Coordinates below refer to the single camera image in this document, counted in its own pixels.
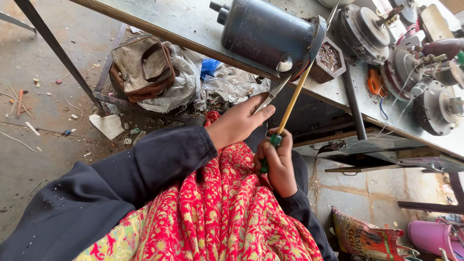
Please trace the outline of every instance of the tiled floor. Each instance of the tiled floor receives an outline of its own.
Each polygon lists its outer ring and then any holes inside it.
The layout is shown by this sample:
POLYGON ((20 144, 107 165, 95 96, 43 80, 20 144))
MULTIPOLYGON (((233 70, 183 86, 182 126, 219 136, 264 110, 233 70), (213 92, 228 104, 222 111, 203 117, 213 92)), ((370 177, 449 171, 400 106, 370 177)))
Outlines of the tiled floor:
POLYGON ((329 228, 333 226, 331 209, 335 206, 343 213, 379 227, 387 224, 389 228, 404 230, 405 235, 400 241, 403 245, 410 245, 408 223, 426 220, 432 214, 400 209, 397 200, 446 203, 440 191, 439 176, 422 173, 421 168, 378 170, 346 176, 324 172, 325 169, 344 167, 343 164, 320 158, 313 163, 313 157, 304 157, 309 175, 308 198, 328 237, 334 237, 329 228))

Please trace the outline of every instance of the old bag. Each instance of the old bag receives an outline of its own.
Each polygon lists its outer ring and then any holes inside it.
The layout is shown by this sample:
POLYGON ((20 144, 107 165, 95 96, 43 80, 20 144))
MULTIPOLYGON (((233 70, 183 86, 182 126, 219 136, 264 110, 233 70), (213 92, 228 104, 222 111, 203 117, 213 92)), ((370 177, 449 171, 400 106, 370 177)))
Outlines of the old bag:
POLYGON ((153 35, 130 39, 114 48, 111 56, 110 72, 131 102, 160 97, 174 82, 170 50, 153 35))

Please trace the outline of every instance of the pink bucket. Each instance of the pink bucket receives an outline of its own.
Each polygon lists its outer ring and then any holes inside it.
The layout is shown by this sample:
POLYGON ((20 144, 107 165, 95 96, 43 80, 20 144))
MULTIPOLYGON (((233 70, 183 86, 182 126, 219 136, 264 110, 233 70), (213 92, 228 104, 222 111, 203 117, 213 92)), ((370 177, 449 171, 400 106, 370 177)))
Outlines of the pink bucket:
MULTIPOLYGON (((448 259, 454 261, 464 261, 464 258, 454 254, 454 252, 464 257, 464 247, 457 242, 457 237, 451 241, 450 232, 451 226, 437 219, 436 222, 413 221, 407 226, 408 237, 411 243, 419 249, 429 253, 441 256, 441 251, 438 248, 443 248, 446 251, 448 259)), ((461 239, 464 239, 462 230, 458 230, 461 239)))

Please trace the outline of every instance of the floral pattern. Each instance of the floral pattern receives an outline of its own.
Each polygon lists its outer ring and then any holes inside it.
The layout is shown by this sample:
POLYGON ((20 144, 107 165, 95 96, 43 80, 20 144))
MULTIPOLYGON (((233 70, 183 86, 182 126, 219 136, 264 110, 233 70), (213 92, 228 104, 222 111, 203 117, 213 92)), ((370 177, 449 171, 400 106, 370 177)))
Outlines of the floral pattern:
MULTIPOLYGON (((219 118, 208 113, 205 127, 219 118)), ((132 211, 75 260, 322 261, 309 231, 284 214, 239 142, 132 211)))

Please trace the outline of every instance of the scissors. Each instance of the scissors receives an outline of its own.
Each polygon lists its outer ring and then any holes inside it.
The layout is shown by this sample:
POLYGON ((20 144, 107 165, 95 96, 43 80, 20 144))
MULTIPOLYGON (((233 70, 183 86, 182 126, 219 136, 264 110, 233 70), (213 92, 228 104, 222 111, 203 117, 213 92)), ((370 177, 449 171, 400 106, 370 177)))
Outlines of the scissors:
POLYGON ((377 69, 374 67, 369 68, 369 78, 367 78, 367 86, 369 91, 374 95, 380 95, 382 98, 385 98, 383 90, 380 85, 380 81, 383 81, 377 69))
POLYGON ((271 103, 271 101, 276 97, 276 95, 280 92, 280 90, 287 84, 287 82, 291 78, 291 74, 287 75, 285 78, 283 78, 279 85, 277 85, 272 91, 269 92, 267 95, 266 99, 255 109, 255 111, 252 113, 254 115, 257 111, 260 111, 262 108, 266 107, 271 103))

